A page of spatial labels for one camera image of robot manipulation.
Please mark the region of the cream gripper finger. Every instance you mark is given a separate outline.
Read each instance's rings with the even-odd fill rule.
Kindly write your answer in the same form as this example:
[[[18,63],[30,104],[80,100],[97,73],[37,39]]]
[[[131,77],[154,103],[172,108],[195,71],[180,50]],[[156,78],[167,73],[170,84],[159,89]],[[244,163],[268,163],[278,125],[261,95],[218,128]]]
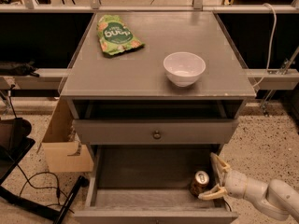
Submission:
[[[225,187],[221,187],[220,185],[216,185],[211,190],[205,191],[198,195],[198,198],[203,201],[210,201],[222,198],[227,194],[227,189]]]
[[[221,179],[221,184],[224,185],[228,174],[232,171],[231,165],[215,153],[210,154],[210,159],[212,164],[217,169],[217,172]]]

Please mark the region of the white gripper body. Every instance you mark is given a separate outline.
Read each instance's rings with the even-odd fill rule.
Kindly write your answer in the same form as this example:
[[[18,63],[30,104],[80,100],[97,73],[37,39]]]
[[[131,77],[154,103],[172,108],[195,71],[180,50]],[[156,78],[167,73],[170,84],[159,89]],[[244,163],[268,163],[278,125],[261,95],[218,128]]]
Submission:
[[[232,170],[224,176],[223,184],[230,197],[242,199],[245,195],[248,178],[246,175]]]

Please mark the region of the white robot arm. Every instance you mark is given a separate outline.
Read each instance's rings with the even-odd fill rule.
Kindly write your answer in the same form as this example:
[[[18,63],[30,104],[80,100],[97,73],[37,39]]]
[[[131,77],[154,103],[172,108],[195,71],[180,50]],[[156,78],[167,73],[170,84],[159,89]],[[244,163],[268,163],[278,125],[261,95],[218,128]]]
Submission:
[[[264,183],[232,169],[215,153],[210,154],[210,159],[218,173],[223,175],[223,180],[211,190],[199,194],[200,200],[215,200],[228,195],[250,202],[258,211],[273,219],[284,221],[292,216],[299,222],[299,193],[286,182],[272,179]]]

